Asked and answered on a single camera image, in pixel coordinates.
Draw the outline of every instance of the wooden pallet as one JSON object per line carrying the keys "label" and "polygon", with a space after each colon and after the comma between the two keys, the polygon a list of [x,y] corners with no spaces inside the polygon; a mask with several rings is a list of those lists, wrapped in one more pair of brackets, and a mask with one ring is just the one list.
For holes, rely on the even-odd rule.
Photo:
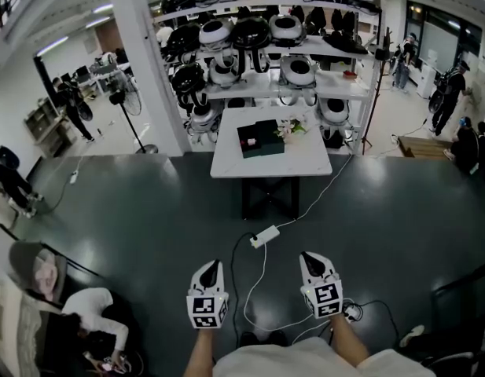
{"label": "wooden pallet", "polygon": [[399,137],[399,149],[406,158],[447,159],[443,149],[450,148],[451,145],[448,141]]}

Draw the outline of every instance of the ceiling light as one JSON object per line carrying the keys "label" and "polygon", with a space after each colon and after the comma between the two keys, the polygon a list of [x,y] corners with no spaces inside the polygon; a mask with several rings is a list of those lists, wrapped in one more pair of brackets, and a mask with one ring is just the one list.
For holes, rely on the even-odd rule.
{"label": "ceiling light", "polygon": [[87,25],[85,25],[85,28],[93,27],[94,25],[100,24],[100,23],[105,22],[109,19],[111,19],[110,16],[103,16],[102,18],[99,18],[98,20],[95,20],[95,21],[88,23]]}
{"label": "ceiling light", "polygon": [[94,10],[94,13],[102,13],[103,11],[108,11],[109,9],[113,8],[113,4],[106,4],[106,5],[101,5],[101,7],[97,7]]}
{"label": "ceiling light", "polygon": [[52,43],[51,45],[48,45],[47,47],[41,49],[39,52],[36,53],[36,56],[42,56],[49,50],[53,49],[55,46],[59,46],[61,43],[64,43],[68,40],[68,36],[64,36],[63,38],[59,39],[58,41]]}
{"label": "ceiling light", "polygon": [[458,23],[456,23],[455,21],[448,21],[448,24],[450,24],[455,29],[461,29],[461,26]]}

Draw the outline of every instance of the dark gray floor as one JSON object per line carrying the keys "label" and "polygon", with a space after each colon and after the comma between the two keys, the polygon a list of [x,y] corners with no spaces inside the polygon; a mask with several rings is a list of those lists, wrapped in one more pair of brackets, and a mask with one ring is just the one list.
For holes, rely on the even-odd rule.
{"label": "dark gray floor", "polygon": [[[334,173],[346,158],[331,157]],[[68,159],[41,191],[47,203],[57,200],[77,161]],[[58,164],[45,161],[36,184]],[[181,375],[195,339],[186,291],[193,272],[214,258],[223,261],[232,298],[215,355],[233,349],[232,247],[244,232],[285,221],[273,210],[258,221],[241,220],[240,181],[212,179],[210,166],[211,154],[93,157],[52,214],[21,219],[15,229],[21,238],[45,241],[96,270],[106,277],[105,286],[131,301],[152,375]],[[328,180],[302,179],[302,212]],[[358,303],[384,300],[402,333],[416,324],[430,326],[430,291],[485,262],[485,186],[448,161],[353,158],[314,209],[269,243],[266,275],[250,306],[267,328],[307,315],[299,294],[298,255],[304,250],[333,261],[345,296]],[[262,261],[263,250],[247,241],[240,245],[240,310]],[[238,315],[239,329],[251,331]],[[316,323],[286,333],[294,339]],[[355,330],[372,352],[394,342],[387,312],[377,304],[365,308]]]}

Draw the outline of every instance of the white cabinet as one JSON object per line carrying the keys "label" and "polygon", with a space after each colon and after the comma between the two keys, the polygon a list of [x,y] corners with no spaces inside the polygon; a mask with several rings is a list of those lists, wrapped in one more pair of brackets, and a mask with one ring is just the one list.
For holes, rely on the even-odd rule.
{"label": "white cabinet", "polygon": [[426,64],[422,64],[421,76],[417,83],[417,93],[424,99],[428,99],[431,96],[435,77],[436,70]]}

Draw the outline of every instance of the cardboard box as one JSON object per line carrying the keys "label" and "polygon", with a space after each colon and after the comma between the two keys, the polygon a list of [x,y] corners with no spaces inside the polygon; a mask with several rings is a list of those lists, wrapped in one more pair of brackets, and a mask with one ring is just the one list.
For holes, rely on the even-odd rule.
{"label": "cardboard box", "polygon": [[277,127],[277,120],[256,122],[259,143],[261,145],[260,155],[284,153],[284,140],[276,134]]}

